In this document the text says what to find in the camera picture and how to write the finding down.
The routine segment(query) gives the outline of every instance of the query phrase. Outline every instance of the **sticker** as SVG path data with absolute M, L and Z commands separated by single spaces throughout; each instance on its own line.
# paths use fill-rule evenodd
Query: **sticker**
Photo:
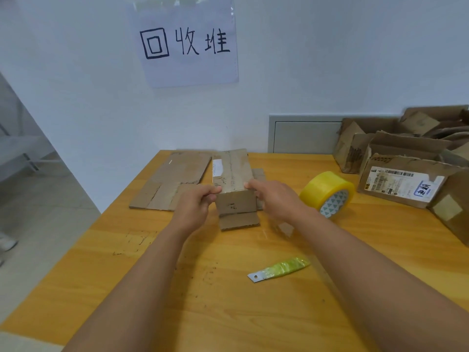
M 454 216 L 462 212 L 462 208 L 451 195 L 446 195 L 433 207 L 433 212 L 443 221 L 449 221 Z
M 223 174 L 223 163 L 221 159 L 212 160 L 213 163 L 213 177 L 221 176 Z
M 432 182 L 425 173 L 372 166 L 365 190 L 428 203 L 444 179 L 437 176 Z

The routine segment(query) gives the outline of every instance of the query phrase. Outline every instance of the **packing tape roll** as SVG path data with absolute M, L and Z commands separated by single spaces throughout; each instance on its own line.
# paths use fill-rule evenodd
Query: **packing tape roll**
M 324 172 L 314 177 L 301 190 L 300 199 L 329 218 L 347 206 L 354 194 L 354 184 L 333 172 Z

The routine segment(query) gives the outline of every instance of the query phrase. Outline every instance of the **gray floor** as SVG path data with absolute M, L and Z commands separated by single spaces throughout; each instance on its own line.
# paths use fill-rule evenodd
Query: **gray floor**
M 3 253 L 0 322 L 22 302 L 81 234 L 99 217 L 63 164 L 43 164 L 0 183 L 0 230 L 19 240 Z M 60 351 L 55 346 L 0 332 L 2 351 Z

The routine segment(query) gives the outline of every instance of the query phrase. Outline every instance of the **pile of cardboard boxes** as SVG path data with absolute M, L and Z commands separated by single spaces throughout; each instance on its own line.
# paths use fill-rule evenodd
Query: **pile of cardboard boxes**
M 359 192 L 429 208 L 469 245 L 468 107 L 344 119 L 333 156 L 344 173 L 359 175 Z

